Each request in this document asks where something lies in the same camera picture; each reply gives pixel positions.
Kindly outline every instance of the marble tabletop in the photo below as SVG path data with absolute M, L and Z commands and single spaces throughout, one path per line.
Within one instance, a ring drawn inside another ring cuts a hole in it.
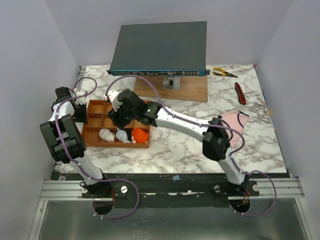
M 267 109 L 263 93 L 253 65 L 227 65 L 221 67 L 238 78 L 208 76 L 208 102 L 164 99 L 172 110 L 199 119 L 211 120 L 220 114 L 240 110 L 250 118 L 243 136 L 245 147 L 237 152 L 236 158 L 248 172 L 260 170 L 266 173 L 285 173 L 283 159 L 274 126 Z M 97 80 L 97 90 L 86 98 L 102 99 L 105 91 L 117 77 L 108 75 L 108 65 L 88 66 L 86 76 Z M 212 72 L 213 66 L 207 69 Z M 234 86 L 240 83 L 247 104 L 238 103 Z M 135 79 L 128 77 L 115 83 L 111 89 L 133 90 Z M 84 80 L 81 90 L 91 90 L 94 83 Z M 154 98 L 142 99 L 157 101 Z M 223 173 L 221 167 L 202 154 L 202 143 L 175 130 L 151 127 L 150 148 L 103 148 L 88 147 L 88 158 L 104 173 Z M 75 169 L 62 164 L 61 173 L 75 173 Z

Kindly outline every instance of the yellow pliers handle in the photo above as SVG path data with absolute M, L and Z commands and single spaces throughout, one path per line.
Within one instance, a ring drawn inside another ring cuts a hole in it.
M 217 76 L 227 76 L 226 71 L 223 70 L 223 69 L 220 68 L 220 67 L 214 67 L 213 70 L 217 70 L 217 71 L 222 72 L 222 73 L 219 73 L 219 72 L 214 71 L 214 72 L 212 72 L 214 75 L 217 75 Z

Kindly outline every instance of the pink cloth with black stripe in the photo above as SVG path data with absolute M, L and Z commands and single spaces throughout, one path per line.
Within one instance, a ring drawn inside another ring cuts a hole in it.
M 223 126 L 235 129 L 242 134 L 249 115 L 237 110 L 219 115 L 218 118 L 221 120 Z M 226 132 L 229 136 L 230 146 L 233 148 L 238 143 L 240 136 L 229 130 L 226 130 Z

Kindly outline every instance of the gray wall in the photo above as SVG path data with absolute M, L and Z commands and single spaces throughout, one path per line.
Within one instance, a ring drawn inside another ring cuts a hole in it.
M 1 2 L 0 238 L 28 239 L 53 160 L 39 125 L 78 65 L 42 0 Z
M 110 64 L 121 25 L 187 21 L 208 21 L 208 64 L 255 64 L 292 0 L 45 0 L 45 3 L 81 65 Z
M 294 0 L 257 65 L 281 149 L 320 238 L 320 1 Z

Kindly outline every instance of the gray floor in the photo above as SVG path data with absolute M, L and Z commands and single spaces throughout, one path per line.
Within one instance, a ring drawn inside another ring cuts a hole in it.
M 255 200 L 249 213 L 269 200 Z M 93 217 L 91 202 L 49 202 L 41 240 L 306 240 L 294 199 L 278 199 L 260 217 L 242 217 L 229 208 L 140 208 L 123 219 Z M 112 210 L 113 215 L 127 209 Z

